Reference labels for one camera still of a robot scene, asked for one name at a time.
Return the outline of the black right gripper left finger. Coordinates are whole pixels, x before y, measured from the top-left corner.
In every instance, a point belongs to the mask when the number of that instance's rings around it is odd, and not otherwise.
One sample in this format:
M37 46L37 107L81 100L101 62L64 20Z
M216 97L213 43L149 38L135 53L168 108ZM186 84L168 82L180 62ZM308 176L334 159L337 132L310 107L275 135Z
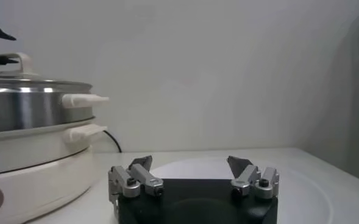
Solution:
M108 171L108 197L114 203L122 195L126 198L137 198L141 195L141 187L145 193L160 197L164 193L161 178L151 174L152 156L135 158L125 169L123 166L113 166Z

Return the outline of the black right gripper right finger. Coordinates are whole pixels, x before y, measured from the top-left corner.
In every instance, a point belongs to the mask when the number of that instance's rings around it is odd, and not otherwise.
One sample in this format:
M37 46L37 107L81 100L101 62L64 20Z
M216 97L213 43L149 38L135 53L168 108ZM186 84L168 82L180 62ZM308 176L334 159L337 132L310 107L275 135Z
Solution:
M254 193L256 198L270 200L279 194L279 173L267 167L263 173L248 159L235 156L227 158L234 179L230 181L234 198L242 199Z

